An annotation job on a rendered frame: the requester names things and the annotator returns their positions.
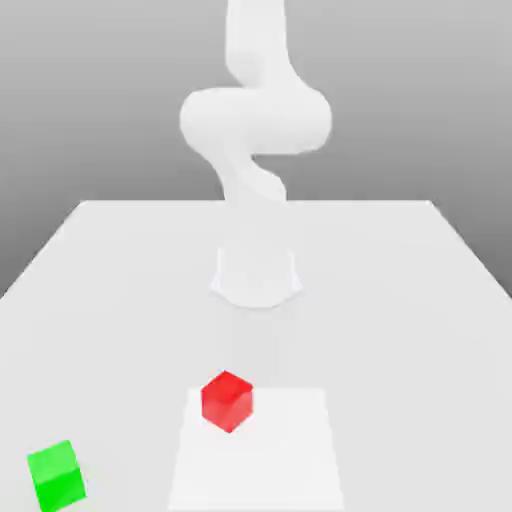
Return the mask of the small red cube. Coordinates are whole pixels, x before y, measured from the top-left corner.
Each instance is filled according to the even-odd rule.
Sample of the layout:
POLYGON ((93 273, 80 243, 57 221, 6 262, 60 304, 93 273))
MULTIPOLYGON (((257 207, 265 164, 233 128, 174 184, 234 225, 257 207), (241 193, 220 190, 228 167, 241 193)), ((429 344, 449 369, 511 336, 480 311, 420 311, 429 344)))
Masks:
POLYGON ((222 371, 201 388, 202 417, 232 433, 253 413, 253 389, 248 381, 222 371))

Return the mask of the small green cube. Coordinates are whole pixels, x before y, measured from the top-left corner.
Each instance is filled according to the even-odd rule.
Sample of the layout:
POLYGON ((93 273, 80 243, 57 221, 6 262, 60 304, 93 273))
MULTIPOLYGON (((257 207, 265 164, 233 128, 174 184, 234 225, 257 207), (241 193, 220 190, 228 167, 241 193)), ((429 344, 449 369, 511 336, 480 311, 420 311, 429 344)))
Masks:
POLYGON ((69 440, 29 454, 27 464, 41 512, 57 512, 87 497, 81 467, 69 440))

